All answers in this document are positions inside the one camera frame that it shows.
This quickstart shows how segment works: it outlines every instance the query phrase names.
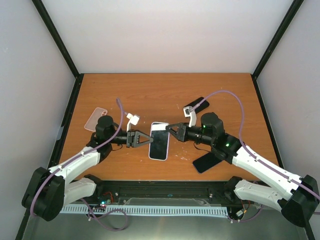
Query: wire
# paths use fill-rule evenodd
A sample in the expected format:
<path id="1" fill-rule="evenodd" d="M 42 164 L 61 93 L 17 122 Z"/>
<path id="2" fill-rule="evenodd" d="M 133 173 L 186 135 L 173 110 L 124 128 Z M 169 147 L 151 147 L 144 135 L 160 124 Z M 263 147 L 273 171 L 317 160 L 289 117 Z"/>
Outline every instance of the wire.
<path id="1" fill-rule="evenodd" d="M 87 206 L 87 208 L 88 208 L 88 210 L 89 210 L 89 213 L 93 216 L 93 218 L 94 218 L 104 229 L 107 229 L 107 230 L 112 231 L 112 232 L 118 232 L 118 231 L 121 231 L 121 230 L 126 229 L 126 228 L 128 227 L 128 215 L 127 215 L 126 212 L 123 211 L 122 209 L 114 209 L 114 210 L 111 210 L 111 211 L 103 214 L 102 216 L 97 217 L 97 216 L 94 214 L 94 211 L 93 211 L 92 208 L 90 207 L 89 203 L 87 203 L 87 201 L 84 200 L 83 198 L 81 198 L 80 200 Z M 108 226 L 104 225 L 104 224 L 100 221 L 100 219 L 105 218 L 106 216 L 108 216 L 108 215 L 110 215 L 110 214 L 112 214 L 112 213 L 115 213 L 115 212 L 121 212 L 121 213 L 123 213 L 123 215 L 124 215 L 124 217 L 125 217 L 125 223 L 124 223 L 124 225 L 123 225 L 122 227 L 120 227 L 120 228 L 108 227 Z"/>
<path id="2" fill-rule="evenodd" d="M 245 216 L 247 210 L 246 210 L 246 208 L 245 208 L 245 205 L 244 205 L 244 202 L 242 201 L 242 199 L 240 199 L 240 201 L 241 201 L 241 205 L 242 205 L 242 209 L 243 209 L 243 216 L 242 216 L 242 218 L 243 218 L 243 217 Z"/>
<path id="3" fill-rule="evenodd" d="M 211 152 L 210 152 L 210 151 L 208 151 L 208 150 L 198 148 L 198 147 L 196 146 L 196 143 L 195 143 L 195 142 L 193 142 L 193 146 L 194 146 L 194 147 L 195 147 L 195 149 L 197 149 L 197 150 L 202 150 L 202 151 L 206 151 L 206 152 L 208 152 L 208 153 L 211 153 Z"/>
<path id="4" fill-rule="evenodd" d="M 118 149 L 112 149 L 112 151 L 113 151 L 113 152 L 118 151 L 118 150 L 122 149 L 122 147 L 123 147 L 122 144 L 119 144 L 118 146 L 120 146 L 120 148 L 118 148 Z"/>
<path id="5" fill-rule="evenodd" d="M 246 208 L 246 211 L 248 211 L 249 207 L 250 207 L 250 201 L 248 200 L 248 207 Z"/>
<path id="6" fill-rule="evenodd" d="M 121 119 L 120 119 L 120 124 L 119 124 L 119 125 L 121 126 L 122 123 L 123 123 L 123 120 L 124 120 L 124 108 L 123 108 L 123 105 L 122 105 L 122 103 L 121 103 L 120 98 L 117 98 L 117 99 L 116 99 L 116 104 L 118 105 L 118 107 L 120 108 L 120 111 L 121 111 Z M 92 148 L 92 149 L 90 149 L 90 150 L 88 150 L 88 151 L 85 151 L 85 152 L 83 153 L 83 155 L 87 155 L 87 154 L 89 154 L 89 153 L 91 153 L 91 152 L 93 152 L 93 151 L 95 151 L 95 150 L 103 147 L 104 145 L 108 144 L 112 139 L 115 138 L 115 136 L 117 136 L 117 134 L 119 133 L 120 129 L 121 129 L 121 128 L 118 127 L 118 129 L 115 131 L 115 133 L 114 133 L 108 140 L 106 140 L 105 142 L 103 142 L 103 143 L 101 143 L 100 145 L 96 146 L 95 148 Z M 78 159 L 79 157 L 81 157 L 81 156 L 82 156 L 81 153 L 75 155 L 75 156 L 72 157 L 69 161 L 67 161 L 67 162 L 65 162 L 64 164 L 62 164 L 61 167 L 62 167 L 62 168 L 67 167 L 69 164 L 73 163 L 75 160 L 77 160 L 77 159 Z M 39 187 L 38 191 L 37 191 L 36 194 L 34 195 L 33 200 L 32 200 L 32 203 L 31 203 L 31 207 L 30 207 L 30 215 L 31 215 L 32 217 L 37 216 L 37 215 L 35 214 L 34 210 L 35 210 L 36 201 L 37 201 L 37 199 L 38 199 L 41 191 L 42 191 L 43 188 L 46 186 L 46 184 L 50 181 L 50 179 L 51 179 L 57 172 L 59 172 L 60 170 L 61 170 L 60 168 L 57 168 L 55 171 L 53 171 L 53 172 L 44 180 L 44 182 L 41 184 L 41 186 Z"/>
<path id="7" fill-rule="evenodd" d="M 92 210 L 105 209 L 105 208 L 106 208 L 105 206 L 95 205 L 95 206 L 92 207 Z M 87 218 L 90 218 L 89 214 L 90 213 L 89 213 L 89 210 L 88 210 L 88 213 L 85 213 Z"/>
<path id="8" fill-rule="evenodd" d="M 190 111 L 194 111 L 196 108 L 198 108 L 205 100 L 207 100 L 209 97 L 218 94 L 218 93 L 228 93 L 231 94 L 232 96 L 235 97 L 235 99 L 238 101 L 240 108 L 241 108 L 241 123 L 240 123 L 240 127 L 239 127 L 239 141 L 242 145 L 242 147 L 244 148 L 244 150 L 251 156 L 253 157 L 257 162 L 261 163 L 262 165 L 264 165 L 266 168 L 274 171 L 275 173 L 279 174 L 280 176 L 284 177 L 285 179 L 293 182 L 294 184 L 298 185 L 299 187 L 303 188 L 304 190 L 306 190 L 308 193 L 310 193 L 311 195 L 313 195 L 315 198 L 317 198 L 320 201 L 320 196 L 318 194 L 316 194 L 314 191 L 312 191 L 311 189 L 309 189 L 308 187 L 304 186 L 303 184 L 301 184 L 300 182 L 297 182 L 294 179 L 290 179 L 289 176 L 285 175 L 284 173 L 278 171 L 277 169 L 273 168 L 272 166 L 268 165 L 267 163 L 265 163 L 264 161 L 260 160 L 257 158 L 257 156 L 255 156 L 245 145 L 244 141 L 242 140 L 242 128 L 244 126 L 244 122 L 245 122 L 245 110 L 244 110 L 244 106 L 241 102 L 241 100 L 239 99 L 239 97 L 237 95 L 235 95 L 233 92 L 228 91 L 228 90 L 219 90 L 219 91 L 215 91 L 211 94 L 209 94 L 208 96 L 206 96 L 204 99 L 202 99 L 198 104 L 196 104 Z"/>
<path id="9" fill-rule="evenodd" d="M 114 197 L 112 196 L 112 193 L 110 192 L 110 191 L 107 191 L 107 192 L 105 192 L 104 194 L 102 194 L 103 196 L 106 196 L 106 195 L 108 195 L 108 194 L 110 194 L 110 197 L 111 197 L 111 203 L 113 203 L 114 202 Z"/>
<path id="10" fill-rule="evenodd" d="M 261 214 L 263 207 L 264 206 L 261 205 L 259 211 L 254 216 L 252 216 L 252 217 L 250 217 L 248 219 L 245 219 L 245 220 L 238 220 L 237 222 L 238 223 L 247 223 L 249 221 L 252 221 L 252 220 L 256 219 Z M 233 223 L 234 220 L 231 217 L 229 217 L 229 216 L 226 216 L 226 217 Z"/>

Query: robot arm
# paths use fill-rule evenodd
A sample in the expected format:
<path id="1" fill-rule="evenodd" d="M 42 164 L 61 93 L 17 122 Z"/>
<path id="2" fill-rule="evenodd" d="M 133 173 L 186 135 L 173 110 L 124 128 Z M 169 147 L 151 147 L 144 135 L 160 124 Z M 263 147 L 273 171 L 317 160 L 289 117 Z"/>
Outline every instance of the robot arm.
<path id="1" fill-rule="evenodd" d="M 171 135 L 181 142 L 209 145 L 215 157 L 250 172 L 269 185 L 261 186 L 240 177 L 232 177 L 225 186 L 226 197 L 232 202 L 239 198 L 269 206 L 280 211 L 291 223 L 305 227 L 319 200 L 292 180 L 319 194 L 317 181 L 309 175 L 302 178 L 290 173 L 246 146 L 253 157 L 238 138 L 225 133 L 222 120 L 213 112 L 202 115 L 201 127 L 195 126 L 197 119 L 190 110 L 190 107 L 183 109 L 185 117 L 190 118 L 189 123 L 180 122 L 166 127 Z"/>
<path id="2" fill-rule="evenodd" d="M 137 122 L 138 121 L 130 121 L 130 124 L 135 125 Z M 93 148 L 110 139 L 116 132 L 115 127 L 119 128 L 111 116 L 100 117 L 95 127 L 96 132 L 92 134 L 90 141 L 82 151 L 59 165 L 50 167 L 49 169 L 40 167 L 35 170 L 23 196 L 22 205 L 30 209 L 40 186 L 49 175 L 55 173 L 36 199 L 33 210 L 37 216 L 46 221 L 51 221 L 59 214 L 63 206 L 94 194 L 98 178 L 87 175 L 78 181 L 72 181 L 85 170 L 106 159 L 112 151 L 111 144 L 126 145 L 127 148 L 137 148 L 153 142 L 153 139 L 149 135 L 139 130 L 132 130 L 130 126 L 128 126 L 128 131 L 120 129 L 118 134 L 109 143 L 91 151 Z M 140 142 L 141 136 L 147 140 Z M 77 158 L 70 164 L 65 164 L 75 157 Z"/>

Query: black metal frame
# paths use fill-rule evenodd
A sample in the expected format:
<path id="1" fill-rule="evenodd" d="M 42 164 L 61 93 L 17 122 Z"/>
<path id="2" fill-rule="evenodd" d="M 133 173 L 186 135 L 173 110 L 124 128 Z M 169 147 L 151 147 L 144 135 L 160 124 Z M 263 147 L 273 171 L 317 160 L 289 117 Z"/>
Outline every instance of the black metal frame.
<path id="1" fill-rule="evenodd" d="M 56 45 L 58 46 L 61 54 L 63 55 L 67 65 L 69 66 L 71 72 L 75 77 L 75 83 L 72 89 L 72 93 L 64 114 L 64 118 L 62 120 L 61 127 L 63 127 L 63 131 L 61 134 L 60 139 L 58 139 L 54 145 L 54 149 L 48 164 L 48 167 L 52 167 L 59 163 L 61 153 L 63 150 L 63 146 L 67 137 L 69 125 L 71 122 L 72 114 L 77 102 L 78 94 L 80 91 L 80 87 L 82 84 L 82 80 L 84 74 L 79 74 L 71 56 L 69 55 L 66 46 L 64 45 L 54 23 L 52 22 L 43 2 L 41 0 L 32 0 L 34 6 L 38 10 L 43 22 L 45 23 L 46 27 L 48 28 L 52 38 L 54 39 Z M 266 122 L 266 126 L 271 138 L 271 142 L 275 151 L 275 155 L 280 167 L 283 166 L 283 162 L 281 160 L 281 156 L 279 153 L 279 149 L 277 147 L 277 143 L 275 140 L 275 136 L 272 131 L 272 127 L 268 118 L 268 114 L 264 105 L 263 98 L 261 96 L 259 86 L 257 83 L 257 79 L 262 72 L 264 66 L 266 65 L 267 61 L 269 60 L 271 54 L 275 50 L 276 46 L 278 45 L 279 41 L 281 40 L 282 36 L 284 35 L 285 31 L 287 30 L 288 26 L 290 25 L 292 19 L 294 18 L 295 14 L 299 10 L 300 6 L 304 0 L 293 0 L 290 8 L 288 9 L 286 15 L 284 16 L 280 26 L 278 27 L 277 31 L 275 32 L 270 44 L 268 45 L 267 49 L 265 50 L 261 60 L 259 61 L 256 69 L 254 70 L 252 77 L 252 82 L 260 103 L 260 107 L 262 109 L 262 113 L 264 116 L 264 120 Z M 223 206 L 227 207 L 237 207 L 240 203 L 230 204 L 225 202 L 223 196 L 221 195 L 221 190 L 223 189 L 223 185 L 226 182 L 216 181 L 216 182 L 140 182 L 140 181 L 103 181 L 103 184 L 108 185 L 110 188 L 114 189 L 119 193 L 118 198 L 129 198 L 129 197 L 145 197 L 146 191 L 148 195 L 155 194 L 162 197 L 166 195 L 168 198 L 171 198 L 172 191 L 175 191 L 173 196 L 178 195 L 179 198 L 195 198 L 195 196 L 200 196 L 201 199 L 206 199 L 210 193 L 213 193 L 212 198 L 207 198 L 210 203 L 217 203 L 222 204 Z M 23 238 L 25 228 L 27 226 L 29 220 L 29 211 L 27 210 L 24 214 L 22 223 L 20 225 L 18 234 L 16 236 L 16 240 L 21 240 Z M 314 234 L 310 225 L 305 227 L 306 234 L 310 240 L 315 239 Z"/>

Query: white cable tray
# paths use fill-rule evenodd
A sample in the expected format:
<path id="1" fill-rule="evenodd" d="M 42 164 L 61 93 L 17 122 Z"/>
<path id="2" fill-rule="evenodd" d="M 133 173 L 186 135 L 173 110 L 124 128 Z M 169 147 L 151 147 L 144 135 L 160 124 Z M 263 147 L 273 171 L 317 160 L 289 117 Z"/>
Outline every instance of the white cable tray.
<path id="1" fill-rule="evenodd" d="M 225 218 L 228 215 L 226 207 L 218 206 L 133 206 L 133 205 L 108 205 L 106 209 L 95 209 L 96 214 L 121 209 L 128 216 L 146 217 L 170 217 L 170 216 L 200 216 Z M 87 214 L 85 204 L 69 204 L 60 211 L 61 214 Z M 123 215 L 121 212 L 113 212 L 111 215 Z"/>

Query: black cable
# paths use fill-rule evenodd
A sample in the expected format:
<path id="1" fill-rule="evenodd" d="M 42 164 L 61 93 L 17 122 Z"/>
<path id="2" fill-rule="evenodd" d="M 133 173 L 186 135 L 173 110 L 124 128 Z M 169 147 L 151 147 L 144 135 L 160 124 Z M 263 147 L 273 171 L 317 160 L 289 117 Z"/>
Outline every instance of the black cable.
<path id="1" fill-rule="evenodd" d="M 122 149 L 122 147 L 123 147 L 122 144 L 118 144 L 118 146 L 121 146 L 121 147 L 118 148 L 118 149 L 115 149 L 115 150 L 112 149 L 112 151 L 114 151 L 114 152 L 115 152 L 115 151 L 118 151 L 118 150 Z"/>
<path id="2" fill-rule="evenodd" d="M 202 151 L 206 151 L 206 152 L 208 152 L 208 153 L 211 153 L 211 151 L 208 151 L 208 150 L 205 150 L 205 149 L 198 148 L 198 147 L 196 146 L 196 143 L 195 143 L 195 142 L 193 142 L 193 146 L 194 146 L 194 147 L 195 147 L 195 149 L 197 149 L 197 150 L 202 150 Z"/>

